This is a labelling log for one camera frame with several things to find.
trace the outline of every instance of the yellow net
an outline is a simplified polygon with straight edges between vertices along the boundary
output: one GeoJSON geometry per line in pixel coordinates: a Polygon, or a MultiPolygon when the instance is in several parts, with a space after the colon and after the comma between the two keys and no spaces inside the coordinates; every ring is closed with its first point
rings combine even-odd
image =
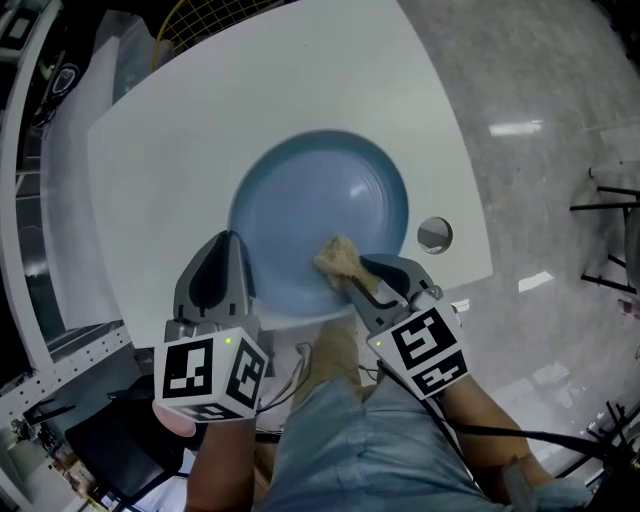
{"type": "Polygon", "coordinates": [[[251,16],[282,4],[282,0],[180,0],[164,20],[153,49],[152,69],[158,69],[162,41],[180,54],[200,41],[251,16]]]}

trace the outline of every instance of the gray floor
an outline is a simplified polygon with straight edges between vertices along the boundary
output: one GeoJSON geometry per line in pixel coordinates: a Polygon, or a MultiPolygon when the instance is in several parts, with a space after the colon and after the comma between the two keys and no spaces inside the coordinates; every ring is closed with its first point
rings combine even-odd
{"type": "MultiPolygon", "coordinates": [[[[587,169],[638,153],[640,74],[589,0],[400,4],[447,91],[484,205],[495,273],[448,293],[469,300],[472,371],[523,428],[584,435],[607,422],[606,400],[640,400],[640,321],[621,314],[618,292],[579,280],[611,272],[622,214],[568,206],[620,200],[599,198],[587,169]],[[513,123],[529,133],[500,135],[513,123]],[[552,279],[520,292],[542,272],[552,279]]],[[[534,449],[551,470],[576,457],[534,449]]]]}

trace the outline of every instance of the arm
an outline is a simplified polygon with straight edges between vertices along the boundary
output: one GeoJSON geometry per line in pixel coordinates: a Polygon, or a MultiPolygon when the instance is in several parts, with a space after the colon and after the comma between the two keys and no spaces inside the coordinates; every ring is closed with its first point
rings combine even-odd
{"type": "Polygon", "coordinates": [[[212,423],[187,482],[185,512],[243,512],[253,504],[255,420],[212,423]]]}
{"type": "MultiPolygon", "coordinates": [[[[463,425],[509,428],[520,430],[518,424],[487,395],[478,383],[467,376],[449,386],[441,400],[447,418],[463,425]]],[[[513,457],[533,487],[551,480],[531,453],[523,437],[490,437],[456,433],[469,469],[483,492],[492,500],[509,503],[502,468],[513,457]]]]}

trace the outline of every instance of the blue plate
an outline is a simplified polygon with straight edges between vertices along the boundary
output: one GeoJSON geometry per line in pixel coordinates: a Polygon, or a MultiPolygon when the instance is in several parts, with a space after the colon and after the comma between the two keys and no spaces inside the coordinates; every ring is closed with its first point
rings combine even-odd
{"type": "Polygon", "coordinates": [[[247,246],[257,297],[274,311],[318,316],[345,305],[313,265],[323,245],[342,234],[360,254],[398,254],[407,218],[404,183],[380,148],[317,131],[258,160],[233,201],[230,229],[247,246]]]}

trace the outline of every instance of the shelf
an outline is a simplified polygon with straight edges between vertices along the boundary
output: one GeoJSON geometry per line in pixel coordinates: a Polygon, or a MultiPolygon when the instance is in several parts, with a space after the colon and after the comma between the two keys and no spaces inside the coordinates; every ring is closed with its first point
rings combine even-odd
{"type": "Polygon", "coordinates": [[[16,213],[16,171],[22,116],[40,51],[53,24],[60,0],[51,0],[25,46],[0,131],[0,267],[14,322],[34,369],[53,363],[36,319],[24,276],[16,213]]]}

